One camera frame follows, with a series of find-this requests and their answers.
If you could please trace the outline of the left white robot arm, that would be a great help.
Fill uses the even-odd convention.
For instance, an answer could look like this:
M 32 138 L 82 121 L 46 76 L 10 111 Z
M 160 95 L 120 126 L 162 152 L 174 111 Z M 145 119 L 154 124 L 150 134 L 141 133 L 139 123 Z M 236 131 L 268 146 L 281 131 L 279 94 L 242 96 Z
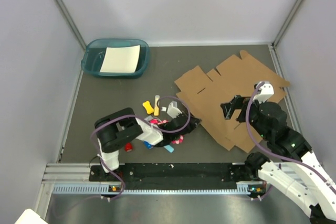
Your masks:
M 95 122 L 101 158 L 101 174 L 114 180 L 119 174 L 119 150 L 137 139 L 153 147 L 165 147 L 183 139 L 201 123 L 201 119 L 188 115 L 178 108 L 168 108 L 170 121 L 161 123 L 140 120 L 134 117 L 132 108 L 125 108 Z

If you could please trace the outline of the brown cardboard box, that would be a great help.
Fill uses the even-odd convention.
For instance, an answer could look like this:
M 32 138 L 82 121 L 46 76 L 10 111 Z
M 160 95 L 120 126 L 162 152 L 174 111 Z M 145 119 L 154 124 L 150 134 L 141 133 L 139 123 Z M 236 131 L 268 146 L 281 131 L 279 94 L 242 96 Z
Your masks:
M 248 153 L 255 143 L 248 135 L 246 124 L 236 121 L 240 111 L 235 111 L 232 118 L 226 120 L 220 105 L 231 101 L 235 95 L 250 96 L 254 85 L 260 81 L 272 84 L 275 93 L 270 101 L 279 103 L 286 96 L 284 88 L 290 83 L 247 51 L 239 53 L 208 73 L 196 66 L 182 74 L 175 84 L 180 90 L 177 97 L 187 104 L 196 118 L 201 119 L 203 128 L 219 145 L 227 150 L 236 146 Z

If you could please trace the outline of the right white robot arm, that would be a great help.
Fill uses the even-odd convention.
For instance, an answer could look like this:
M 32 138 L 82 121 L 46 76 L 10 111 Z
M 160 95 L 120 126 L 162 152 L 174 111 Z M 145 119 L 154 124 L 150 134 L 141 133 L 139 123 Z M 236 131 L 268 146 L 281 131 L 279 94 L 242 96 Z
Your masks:
M 287 125 L 287 115 L 281 107 L 259 95 L 240 95 L 222 103 L 224 118 L 229 120 L 240 109 L 237 118 L 254 129 L 267 142 L 266 153 L 279 158 L 302 180 L 287 175 L 278 165 L 260 152 L 245 161 L 245 174 L 252 180 L 261 179 L 277 188 L 294 202 L 311 223 L 335 223 L 335 183 L 325 172 L 312 147 L 297 131 Z

